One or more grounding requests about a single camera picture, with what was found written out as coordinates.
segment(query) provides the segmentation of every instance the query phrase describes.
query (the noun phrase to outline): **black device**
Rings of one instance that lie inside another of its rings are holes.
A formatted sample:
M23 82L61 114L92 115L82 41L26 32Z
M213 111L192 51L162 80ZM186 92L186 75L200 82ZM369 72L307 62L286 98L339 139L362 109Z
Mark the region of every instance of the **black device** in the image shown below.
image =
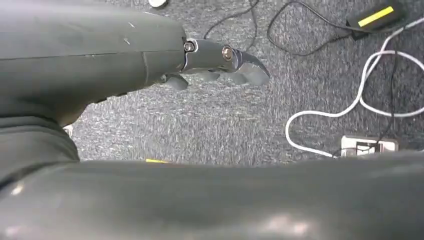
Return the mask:
M377 31L396 23L404 18L405 15L406 13L399 2L389 0L376 5L371 9L348 17L346 26L369 31ZM368 33L366 32L353 31L352 38L354 40L359 40L367 35Z

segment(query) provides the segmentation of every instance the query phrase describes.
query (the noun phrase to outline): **gray carpet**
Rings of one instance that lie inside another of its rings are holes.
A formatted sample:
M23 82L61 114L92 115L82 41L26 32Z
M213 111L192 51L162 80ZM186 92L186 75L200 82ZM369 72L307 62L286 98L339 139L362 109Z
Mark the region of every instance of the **gray carpet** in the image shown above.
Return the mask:
M163 10L149 9L147 0L106 0L110 4L167 16L182 23L187 34L201 38L222 17L249 6L247 0L171 0ZM228 79L202 82L190 77L190 87L174 91L154 86L91 105L74 124L74 140L83 160L161 159L176 163L214 165L272 165L319 156L292 148L285 139L287 119L302 110L339 112L353 101L360 72L368 56L380 48L384 35L360 41L332 43L322 51L296 57L277 50L266 39L266 26L286 1L262 0L256 7L258 38L251 53L263 60L272 75L264 86L234 85ZM332 21L380 2L377 0L306 0ZM424 13L424 1L401 0L408 15ZM398 46L424 60L424 26L398 38ZM244 49L253 35L251 15L227 20L210 37ZM296 51L307 51L328 39L334 29L304 8L289 7L273 30L275 38ZM389 111L389 82L393 59L384 57L369 79L365 99ZM423 73L405 59L395 75L395 109L406 112L424 105ZM379 136L389 122L356 107L338 119L306 116L291 128L293 140L334 151L343 135ZM396 119L390 137L403 149L424 149L422 116Z

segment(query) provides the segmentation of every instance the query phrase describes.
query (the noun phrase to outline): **gray robotic forearm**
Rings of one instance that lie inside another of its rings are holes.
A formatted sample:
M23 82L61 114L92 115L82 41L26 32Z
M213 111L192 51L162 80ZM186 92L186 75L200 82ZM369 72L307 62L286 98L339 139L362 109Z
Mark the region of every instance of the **gray robotic forearm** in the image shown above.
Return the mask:
M61 126L88 104L153 84L184 89L180 76L234 73L263 84L254 56L227 45L187 39L166 17L103 5L53 0L0 2L0 116L41 116Z

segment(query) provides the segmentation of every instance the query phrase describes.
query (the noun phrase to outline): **gray cylindrical object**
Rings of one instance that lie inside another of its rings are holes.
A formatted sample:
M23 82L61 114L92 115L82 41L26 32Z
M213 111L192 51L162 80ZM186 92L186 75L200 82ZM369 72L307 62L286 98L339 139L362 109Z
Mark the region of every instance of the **gray cylindrical object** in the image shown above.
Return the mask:
M88 161L2 191L19 240L385 240L424 236L421 155L273 168Z
M103 4L0 1L0 115L69 124L87 104L184 66L182 26Z

